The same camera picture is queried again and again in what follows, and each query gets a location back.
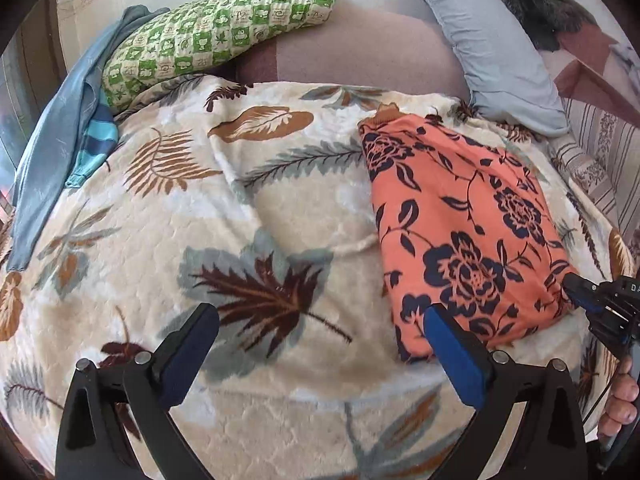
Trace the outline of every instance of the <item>light blue pillow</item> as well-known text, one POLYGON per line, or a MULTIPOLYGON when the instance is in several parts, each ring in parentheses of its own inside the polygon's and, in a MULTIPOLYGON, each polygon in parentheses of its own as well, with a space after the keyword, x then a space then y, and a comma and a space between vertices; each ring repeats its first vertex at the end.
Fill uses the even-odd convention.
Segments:
POLYGON ((424 0, 460 60, 482 117, 557 137, 569 126, 545 65, 502 0, 424 0))

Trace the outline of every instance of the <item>screw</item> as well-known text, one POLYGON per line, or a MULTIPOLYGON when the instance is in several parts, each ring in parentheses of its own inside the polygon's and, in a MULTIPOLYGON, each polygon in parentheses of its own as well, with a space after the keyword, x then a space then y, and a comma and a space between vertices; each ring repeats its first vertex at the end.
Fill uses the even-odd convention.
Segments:
POLYGON ((566 370, 566 364, 564 364, 562 359, 551 359, 551 365, 559 372, 564 372, 566 370))
POLYGON ((151 361, 151 354, 149 352, 140 352, 136 355, 134 361, 137 365, 146 365, 151 361))
POLYGON ((494 361, 499 365, 505 365, 509 362, 509 354, 507 354, 507 352, 503 352, 502 350, 496 350, 491 354, 491 357, 494 358, 494 361))
POLYGON ((89 359, 87 359, 86 357, 78 359, 78 362, 76 363, 76 370, 78 370, 79 372, 84 372, 90 364, 91 361, 89 361, 89 359))

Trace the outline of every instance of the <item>furry object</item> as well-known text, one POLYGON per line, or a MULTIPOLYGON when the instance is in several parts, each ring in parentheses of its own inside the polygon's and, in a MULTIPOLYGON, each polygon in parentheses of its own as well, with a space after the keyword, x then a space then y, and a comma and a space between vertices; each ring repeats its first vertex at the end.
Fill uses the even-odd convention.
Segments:
POLYGON ((504 0, 531 38, 537 50, 560 49, 556 32, 578 32, 583 22, 596 25, 596 20, 573 0, 504 0))

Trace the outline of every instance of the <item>green checkered pillow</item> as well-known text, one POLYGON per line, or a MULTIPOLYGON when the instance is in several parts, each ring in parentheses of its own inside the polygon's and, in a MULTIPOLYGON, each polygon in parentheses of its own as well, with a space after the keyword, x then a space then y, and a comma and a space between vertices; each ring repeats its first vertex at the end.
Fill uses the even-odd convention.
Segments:
POLYGON ((206 70, 281 32, 319 25, 335 0, 199 0, 152 19, 107 61, 102 83, 112 109, 144 89, 206 70))

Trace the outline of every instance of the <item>orange floral garment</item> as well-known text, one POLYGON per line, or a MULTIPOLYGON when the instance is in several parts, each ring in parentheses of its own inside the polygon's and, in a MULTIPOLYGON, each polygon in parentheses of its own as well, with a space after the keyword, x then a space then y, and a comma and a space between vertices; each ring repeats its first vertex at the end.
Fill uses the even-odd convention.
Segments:
POLYGON ((572 307, 560 283, 575 270, 519 160, 395 104, 359 127, 403 361, 431 355, 422 315, 432 303, 489 347, 572 307))

